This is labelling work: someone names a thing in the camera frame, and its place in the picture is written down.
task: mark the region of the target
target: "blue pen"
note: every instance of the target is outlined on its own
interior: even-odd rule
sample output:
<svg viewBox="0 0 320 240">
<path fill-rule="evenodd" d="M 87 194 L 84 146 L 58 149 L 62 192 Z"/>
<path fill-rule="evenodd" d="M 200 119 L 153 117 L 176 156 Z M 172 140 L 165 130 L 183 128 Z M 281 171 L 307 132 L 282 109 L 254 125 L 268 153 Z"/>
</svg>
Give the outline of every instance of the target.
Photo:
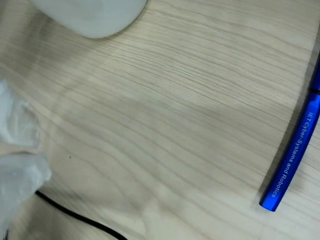
<svg viewBox="0 0 320 240">
<path fill-rule="evenodd" d="M 282 155 L 282 159 L 269 182 L 260 205 L 270 211 L 275 211 L 286 193 L 294 177 L 299 163 L 304 156 L 310 138 L 316 127 L 320 114 L 320 66 L 318 61 L 311 79 L 308 95 L 300 113 L 299 120 L 292 133 L 290 141 Z"/>
</svg>

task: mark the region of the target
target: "white plastic bag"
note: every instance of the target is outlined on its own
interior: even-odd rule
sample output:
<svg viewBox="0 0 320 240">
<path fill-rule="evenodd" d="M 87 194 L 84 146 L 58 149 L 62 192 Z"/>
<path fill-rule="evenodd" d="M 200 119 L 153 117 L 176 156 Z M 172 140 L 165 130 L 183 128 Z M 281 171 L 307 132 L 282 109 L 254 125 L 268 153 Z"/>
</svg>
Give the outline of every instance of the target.
<svg viewBox="0 0 320 240">
<path fill-rule="evenodd" d="M 28 105 L 9 88 L 7 81 L 0 79 L 0 142 L 24 147 L 39 145 L 39 121 Z"/>
<path fill-rule="evenodd" d="M 5 237 L 16 208 L 30 198 L 51 171 L 44 154 L 26 152 L 0 156 L 0 239 Z"/>
<path fill-rule="evenodd" d="M 5 80 L 0 79 L 0 143 L 25 147 L 39 145 L 39 122 L 28 105 Z M 0 155 L 0 240 L 5 237 L 19 205 L 50 177 L 44 154 Z"/>
</svg>

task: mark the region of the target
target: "cable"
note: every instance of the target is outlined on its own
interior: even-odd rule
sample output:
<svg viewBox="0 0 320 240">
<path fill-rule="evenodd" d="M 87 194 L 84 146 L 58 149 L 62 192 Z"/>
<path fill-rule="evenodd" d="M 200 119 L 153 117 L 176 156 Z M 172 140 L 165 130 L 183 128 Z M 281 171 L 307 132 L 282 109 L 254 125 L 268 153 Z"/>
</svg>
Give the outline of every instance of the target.
<svg viewBox="0 0 320 240">
<path fill-rule="evenodd" d="M 118 239 L 118 240 L 128 240 L 127 238 L 125 238 L 123 235 L 121 235 L 120 233 L 116 232 L 115 230 L 102 225 L 99 222 L 96 222 L 92 219 L 89 219 L 85 216 L 79 215 L 67 208 L 65 208 L 64 206 L 61 206 L 60 204 L 56 203 L 55 201 L 51 200 L 49 197 L 47 197 L 46 195 L 44 195 L 42 192 L 36 191 L 35 192 L 36 195 L 38 195 L 41 199 L 43 199 L 45 202 L 47 202 L 48 204 L 50 204 L 51 206 L 53 206 L 54 208 L 60 210 L 61 212 L 80 220 L 81 222 L 84 222 L 86 224 L 89 224 L 101 231 L 104 231 L 107 234 L 110 234 L 111 236 L 113 236 L 114 238 Z"/>
</svg>

